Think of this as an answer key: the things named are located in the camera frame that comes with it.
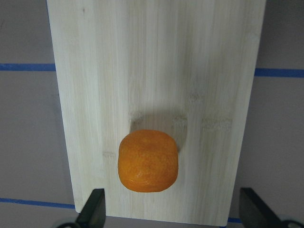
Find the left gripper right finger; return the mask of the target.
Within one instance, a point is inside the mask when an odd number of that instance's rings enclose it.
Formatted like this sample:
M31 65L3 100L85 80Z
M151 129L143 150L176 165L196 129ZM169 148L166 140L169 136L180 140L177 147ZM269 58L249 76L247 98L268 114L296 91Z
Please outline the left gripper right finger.
M252 188L241 188L239 217L245 228L281 228L281 220Z

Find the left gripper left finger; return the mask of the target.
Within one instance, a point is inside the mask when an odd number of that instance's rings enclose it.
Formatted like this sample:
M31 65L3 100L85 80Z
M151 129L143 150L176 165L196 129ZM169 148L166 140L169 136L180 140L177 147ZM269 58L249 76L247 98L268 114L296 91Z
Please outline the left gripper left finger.
M94 189L76 219L79 228L103 228L106 219L105 190Z

